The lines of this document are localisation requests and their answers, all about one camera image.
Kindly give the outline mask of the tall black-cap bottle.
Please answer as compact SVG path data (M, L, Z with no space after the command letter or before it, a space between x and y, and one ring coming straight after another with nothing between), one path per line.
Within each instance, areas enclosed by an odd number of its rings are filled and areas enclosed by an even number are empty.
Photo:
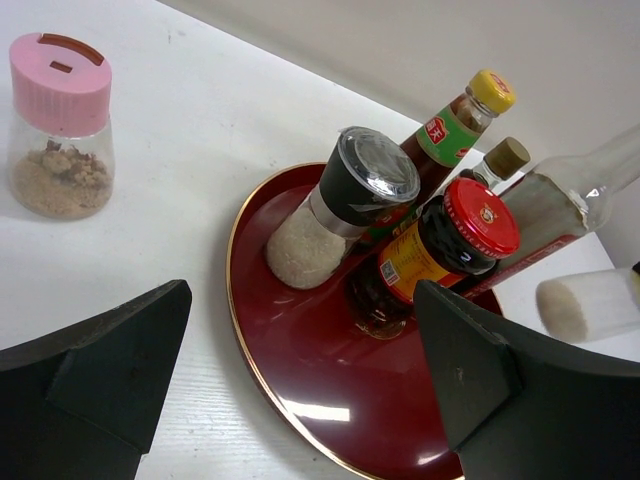
M639 127L576 156L547 158L500 194L516 220L519 249L452 290L477 297L602 227L614 196L639 178Z

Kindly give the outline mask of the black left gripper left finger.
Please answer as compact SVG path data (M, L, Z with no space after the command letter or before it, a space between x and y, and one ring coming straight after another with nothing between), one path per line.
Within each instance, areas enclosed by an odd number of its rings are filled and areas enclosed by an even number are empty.
M132 479L152 446L192 293L172 280L1 352L4 479Z

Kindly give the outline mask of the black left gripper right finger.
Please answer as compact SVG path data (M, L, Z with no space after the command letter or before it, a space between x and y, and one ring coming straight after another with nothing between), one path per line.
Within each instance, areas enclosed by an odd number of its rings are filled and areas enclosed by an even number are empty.
M554 340L431 281L414 307L468 479L635 479L639 366Z

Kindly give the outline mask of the red-lid chili sauce jar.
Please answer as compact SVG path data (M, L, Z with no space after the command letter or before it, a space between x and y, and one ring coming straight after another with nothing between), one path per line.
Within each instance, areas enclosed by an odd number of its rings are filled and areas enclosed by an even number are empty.
M420 281L449 288L488 272L519 246L518 226L505 202L483 184L458 177L403 233L349 274L356 326L391 339L413 315Z

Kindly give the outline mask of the black-top salt grinder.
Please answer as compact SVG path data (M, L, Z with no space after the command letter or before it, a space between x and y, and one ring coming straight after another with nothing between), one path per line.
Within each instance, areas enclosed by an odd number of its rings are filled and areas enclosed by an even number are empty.
M316 288L341 266L362 235L420 190L416 167L387 135L341 130L317 184L265 246L271 272L298 290Z

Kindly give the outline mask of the yellow-cap sauce bottle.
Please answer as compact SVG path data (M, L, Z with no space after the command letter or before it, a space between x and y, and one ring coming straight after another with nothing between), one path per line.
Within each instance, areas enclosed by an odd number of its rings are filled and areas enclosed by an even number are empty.
M418 196L407 205L393 208L370 227L354 251L370 251L401 223L412 219L492 121L507 112L515 102L515 89L503 76L490 69L478 71L462 93L400 144L418 171Z

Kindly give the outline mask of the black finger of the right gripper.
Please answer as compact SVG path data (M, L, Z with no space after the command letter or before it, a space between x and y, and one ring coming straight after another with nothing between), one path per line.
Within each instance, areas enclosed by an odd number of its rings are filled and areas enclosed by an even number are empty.
M639 328L639 266L541 282L536 307L547 333L569 344L604 340Z

